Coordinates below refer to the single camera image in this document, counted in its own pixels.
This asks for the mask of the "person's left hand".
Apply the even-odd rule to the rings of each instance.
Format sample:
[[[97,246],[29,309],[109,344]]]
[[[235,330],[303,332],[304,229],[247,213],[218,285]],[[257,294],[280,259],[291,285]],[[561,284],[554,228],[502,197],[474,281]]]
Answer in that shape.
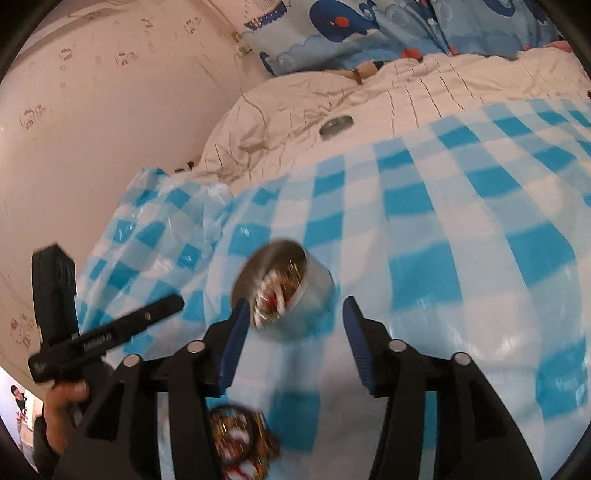
[[[71,409],[87,400],[89,387],[82,380],[56,383],[48,392],[44,402],[44,419],[48,445],[61,455],[75,430]]]

